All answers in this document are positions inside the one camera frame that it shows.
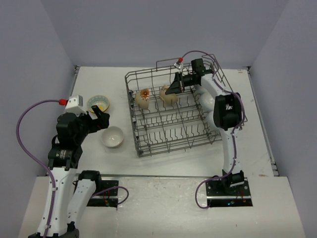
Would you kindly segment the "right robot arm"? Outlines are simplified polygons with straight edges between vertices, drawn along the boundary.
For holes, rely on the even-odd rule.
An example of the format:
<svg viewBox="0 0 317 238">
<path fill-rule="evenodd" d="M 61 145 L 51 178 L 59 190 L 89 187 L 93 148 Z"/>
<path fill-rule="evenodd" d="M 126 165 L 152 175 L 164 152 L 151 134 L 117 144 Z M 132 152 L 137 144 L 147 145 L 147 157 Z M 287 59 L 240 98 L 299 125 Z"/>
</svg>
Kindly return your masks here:
<svg viewBox="0 0 317 238">
<path fill-rule="evenodd" d="M 244 184 L 244 173 L 238 159 L 237 132 L 245 120 L 245 109 L 240 94 L 221 85 L 217 80 L 217 73 L 221 72 L 218 62 L 210 69 L 206 69 L 202 59 L 191 61 L 192 72 L 182 75 L 178 71 L 166 94 L 179 94 L 186 87 L 202 86 L 214 99 L 214 107 L 209 112 L 207 119 L 212 119 L 218 129 L 222 144 L 224 163 L 222 176 L 216 177 L 221 181 L 221 190 L 232 195 L 239 186 Z"/>
</svg>

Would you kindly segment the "beige bowl orange flower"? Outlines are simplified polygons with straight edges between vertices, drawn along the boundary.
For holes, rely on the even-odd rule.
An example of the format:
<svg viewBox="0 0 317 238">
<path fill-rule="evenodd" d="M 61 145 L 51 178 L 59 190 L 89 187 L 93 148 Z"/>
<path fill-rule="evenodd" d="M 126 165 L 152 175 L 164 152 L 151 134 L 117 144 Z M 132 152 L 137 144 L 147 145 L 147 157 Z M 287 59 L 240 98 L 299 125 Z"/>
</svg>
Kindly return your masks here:
<svg viewBox="0 0 317 238">
<path fill-rule="evenodd" d="M 136 104 L 142 110 L 147 110 L 149 108 L 150 91 L 149 89 L 142 89 L 136 93 Z"/>
</svg>

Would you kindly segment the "beige bowl colourful leaves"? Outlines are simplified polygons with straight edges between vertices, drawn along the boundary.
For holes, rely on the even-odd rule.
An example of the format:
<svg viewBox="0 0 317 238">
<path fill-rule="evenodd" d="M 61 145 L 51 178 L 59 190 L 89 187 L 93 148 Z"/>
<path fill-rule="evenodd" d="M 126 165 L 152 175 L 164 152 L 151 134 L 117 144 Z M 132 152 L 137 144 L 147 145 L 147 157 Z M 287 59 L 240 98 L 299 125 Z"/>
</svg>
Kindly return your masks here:
<svg viewBox="0 0 317 238">
<path fill-rule="evenodd" d="M 101 142 L 107 148 L 117 148 L 122 144 L 123 140 L 124 133 L 117 126 L 111 126 L 101 134 Z"/>
</svg>

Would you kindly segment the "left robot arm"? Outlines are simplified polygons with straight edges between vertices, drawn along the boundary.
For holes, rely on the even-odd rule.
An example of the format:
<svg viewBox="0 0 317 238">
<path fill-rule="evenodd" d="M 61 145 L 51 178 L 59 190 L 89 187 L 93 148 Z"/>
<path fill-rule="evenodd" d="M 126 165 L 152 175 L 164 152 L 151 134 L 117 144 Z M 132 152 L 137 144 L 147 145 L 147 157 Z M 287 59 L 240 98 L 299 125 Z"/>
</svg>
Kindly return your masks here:
<svg viewBox="0 0 317 238">
<path fill-rule="evenodd" d="M 92 195 L 102 191 L 98 171 L 79 175 L 75 193 L 69 198 L 82 155 L 86 136 L 109 126 L 110 115 L 92 106 L 96 119 L 88 112 L 76 115 L 66 112 L 57 119 L 57 134 L 48 154 L 49 189 L 42 220 L 33 238 L 77 238 L 79 221 Z"/>
</svg>

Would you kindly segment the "beige bowl small flowers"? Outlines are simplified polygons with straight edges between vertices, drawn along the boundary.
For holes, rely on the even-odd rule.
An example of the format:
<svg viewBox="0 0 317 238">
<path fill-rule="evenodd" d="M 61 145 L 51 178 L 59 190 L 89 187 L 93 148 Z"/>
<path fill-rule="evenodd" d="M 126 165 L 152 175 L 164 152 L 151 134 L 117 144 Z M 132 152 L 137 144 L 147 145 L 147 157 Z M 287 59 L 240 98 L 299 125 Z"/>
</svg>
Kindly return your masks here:
<svg viewBox="0 0 317 238">
<path fill-rule="evenodd" d="M 168 106 L 174 105 L 178 102 L 178 97 L 176 94 L 167 94 L 166 91 L 169 87 L 163 85 L 159 91 L 159 98 Z"/>
</svg>

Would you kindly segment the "yellow checked bowl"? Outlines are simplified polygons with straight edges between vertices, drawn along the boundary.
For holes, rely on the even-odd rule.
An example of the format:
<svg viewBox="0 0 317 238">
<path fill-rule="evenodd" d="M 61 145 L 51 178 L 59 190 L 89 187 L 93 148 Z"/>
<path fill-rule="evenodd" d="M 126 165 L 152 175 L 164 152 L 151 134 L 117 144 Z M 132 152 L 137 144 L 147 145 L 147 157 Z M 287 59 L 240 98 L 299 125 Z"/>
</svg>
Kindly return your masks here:
<svg viewBox="0 0 317 238">
<path fill-rule="evenodd" d="M 95 95 L 87 101 L 88 111 L 94 113 L 92 106 L 98 106 L 102 112 L 105 112 L 109 108 L 110 102 L 106 96 Z"/>
</svg>

